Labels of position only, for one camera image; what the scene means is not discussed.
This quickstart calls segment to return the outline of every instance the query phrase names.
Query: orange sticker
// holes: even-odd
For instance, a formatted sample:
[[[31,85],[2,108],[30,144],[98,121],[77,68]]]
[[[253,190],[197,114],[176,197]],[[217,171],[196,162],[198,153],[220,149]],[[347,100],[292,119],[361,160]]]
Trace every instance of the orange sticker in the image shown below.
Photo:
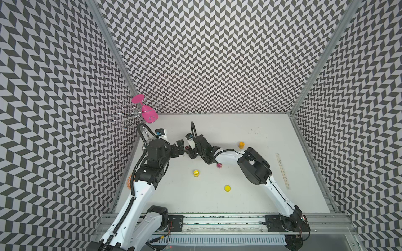
[[[130,188],[131,176],[132,176],[132,174],[130,174],[130,177],[128,177],[128,179],[127,179],[127,188],[128,188],[128,189],[131,189],[131,188]]]

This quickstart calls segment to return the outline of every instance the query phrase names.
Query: wooden ruler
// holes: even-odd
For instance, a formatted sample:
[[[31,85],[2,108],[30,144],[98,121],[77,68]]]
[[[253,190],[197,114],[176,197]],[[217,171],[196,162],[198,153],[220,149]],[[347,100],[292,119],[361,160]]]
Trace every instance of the wooden ruler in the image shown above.
[[[286,177],[286,172],[285,172],[285,170],[283,168],[283,165],[282,165],[281,156],[279,155],[279,153],[276,153],[275,155],[277,156],[279,168],[281,169],[282,177],[283,177],[283,180],[285,181],[286,188],[290,189],[289,182],[288,182],[287,177]]]

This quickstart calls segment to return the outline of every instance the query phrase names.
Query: vent grille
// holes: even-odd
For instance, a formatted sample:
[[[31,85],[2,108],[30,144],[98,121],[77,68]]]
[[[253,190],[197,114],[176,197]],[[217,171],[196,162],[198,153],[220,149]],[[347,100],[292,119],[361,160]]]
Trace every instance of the vent grille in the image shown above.
[[[250,245],[286,245],[284,235],[191,235],[170,236],[153,245],[186,246],[250,246]]]

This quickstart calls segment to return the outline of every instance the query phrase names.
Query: mounting plate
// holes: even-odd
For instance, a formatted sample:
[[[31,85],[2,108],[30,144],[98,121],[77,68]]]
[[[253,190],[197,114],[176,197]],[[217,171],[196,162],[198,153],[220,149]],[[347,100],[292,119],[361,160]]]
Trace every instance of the mounting plate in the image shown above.
[[[169,215],[168,227],[170,227],[170,223],[172,223],[171,232],[181,232],[183,230],[183,218],[184,216],[181,214]]]
[[[265,215],[265,225],[268,228],[268,232],[289,232],[283,229],[280,215]],[[298,221],[298,226],[293,232],[300,232],[300,230],[305,233],[310,232],[309,224],[302,220]]]

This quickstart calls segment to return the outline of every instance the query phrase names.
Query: pink wine glass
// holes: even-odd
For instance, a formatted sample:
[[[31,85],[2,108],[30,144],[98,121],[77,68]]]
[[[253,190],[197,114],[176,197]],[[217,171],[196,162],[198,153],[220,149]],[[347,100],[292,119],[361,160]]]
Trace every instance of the pink wine glass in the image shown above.
[[[134,96],[134,98],[131,100],[131,102],[133,104],[141,105],[142,117],[144,118],[145,122],[151,124],[158,119],[158,114],[155,112],[155,110],[152,107],[146,106],[142,103],[144,98],[145,98],[144,94],[138,94],[138,95]]]

